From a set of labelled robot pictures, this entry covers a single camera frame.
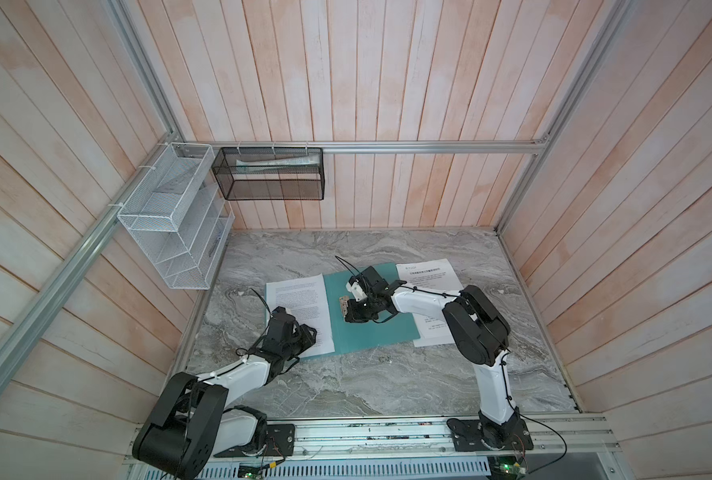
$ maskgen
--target wooden wall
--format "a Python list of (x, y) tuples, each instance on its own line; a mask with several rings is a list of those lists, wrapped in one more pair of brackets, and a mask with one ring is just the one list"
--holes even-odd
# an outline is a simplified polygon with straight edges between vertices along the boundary
[(639, 3), (504, 239), (636, 475), (712, 473), (712, 0)]
[[(128, 0), (190, 140), (540, 138), (610, 0)], [(325, 156), (236, 228), (497, 224), (529, 156)]]
[[(0, 339), (164, 133), (103, 8), (0, 0)], [(115, 235), (0, 398), (0, 478), (113, 478), (193, 303)]]

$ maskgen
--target white paper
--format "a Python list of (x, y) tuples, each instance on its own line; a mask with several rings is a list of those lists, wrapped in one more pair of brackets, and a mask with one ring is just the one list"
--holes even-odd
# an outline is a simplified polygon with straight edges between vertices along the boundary
[(334, 351), (327, 288), (323, 284), (323, 275), (268, 283), (265, 297), (271, 310), (283, 306), (300, 324), (305, 323), (316, 329), (316, 344), (300, 357)]
[[(431, 260), (418, 264), (396, 264), (401, 280), (406, 280), (415, 286), (434, 290), (462, 290), (457, 274), (449, 261)], [(447, 321), (443, 318), (430, 318), (414, 314), (414, 322), (420, 338), (414, 341), (415, 346), (443, 345), (454, 343)]]

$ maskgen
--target gray marble tabletop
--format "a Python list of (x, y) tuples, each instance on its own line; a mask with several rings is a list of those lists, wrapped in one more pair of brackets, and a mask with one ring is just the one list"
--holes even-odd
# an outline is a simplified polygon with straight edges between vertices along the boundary
[[(508, 368), (524, 412), (573, 411), (575, 403), (494, 234), (483, 229), (234, 232), (225, 248), (188, 372), (237, 359), (265, 328), (265, 308), (250, 288), (357, 266), (449, 259), (463, 285), (481, 288), (511, 325)], [(412, 342), (303, 360), (239, 398), (270, 418), (462, 416), (479, 411), (473, 368), (455, 345)]]

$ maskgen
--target black mesh basket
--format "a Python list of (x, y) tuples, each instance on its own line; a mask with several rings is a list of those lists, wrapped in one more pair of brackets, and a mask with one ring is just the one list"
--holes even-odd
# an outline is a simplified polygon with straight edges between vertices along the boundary
[(212, 172), (226, 200), (323, 200), (320, 148), (223, 147)]

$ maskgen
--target white mesh file organizer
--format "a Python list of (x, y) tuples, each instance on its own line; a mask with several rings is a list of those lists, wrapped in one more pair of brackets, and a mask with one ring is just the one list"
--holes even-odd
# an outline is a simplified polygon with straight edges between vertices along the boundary
[(208, 289), (233, 225), (217, 184), (203, 184), (214, 158), (210, 145), (170, 144), (118, 214), (170, 288)]

